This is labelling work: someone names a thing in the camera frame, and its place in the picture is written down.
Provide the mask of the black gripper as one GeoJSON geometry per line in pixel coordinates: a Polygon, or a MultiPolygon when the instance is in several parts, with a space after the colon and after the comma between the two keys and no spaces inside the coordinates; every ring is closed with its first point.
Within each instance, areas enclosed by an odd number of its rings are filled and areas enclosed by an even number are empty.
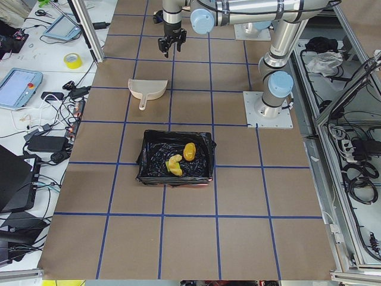
{"type": "Polygon", "coordinates": [[[181,52],[182,44],[186,42],[187,31],[182,28],[182,23],[164,22],[164,36],[158,39],[158,48],[168,58],[168,52],[172,44],[176,43],[176,49],[181,52]]]}

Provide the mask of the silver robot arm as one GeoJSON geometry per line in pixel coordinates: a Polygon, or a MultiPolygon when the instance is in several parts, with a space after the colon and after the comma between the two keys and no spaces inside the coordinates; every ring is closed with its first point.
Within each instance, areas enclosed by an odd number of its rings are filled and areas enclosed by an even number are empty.
{"type": "Polygon", "coordinates": [[[185,43],[187,32],[182,28],[183,7],[190,7],[192,28],[200,35],[210,33],[217,26],[277,21],[270,49],[258,66],[264,92],[254,104],[259,116],[275,119],[293,88],[292,77],[282,69],[301,33],[309,19],[339,4],[340,1],[309,0],[163,1],[164,36],[159,38],[158,48],[167,56],[172,44],[180,49],[185,43]]]}

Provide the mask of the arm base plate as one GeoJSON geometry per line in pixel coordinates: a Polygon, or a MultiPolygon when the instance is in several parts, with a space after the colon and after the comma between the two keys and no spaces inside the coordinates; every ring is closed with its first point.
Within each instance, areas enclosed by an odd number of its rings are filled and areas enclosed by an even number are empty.
{"type": "Polygon", "coordinates": [[[263,103],[263,92],[243,92],[246,125],[248,128],[292,129],[289,104],[284,100],[281,107],[269,107],[263,103]]]}
{"type": "Polygon", "coordinates": [[[269,27],[271,21],[234,25],[235,39],[242,41],[270,41],[269,27]]]}

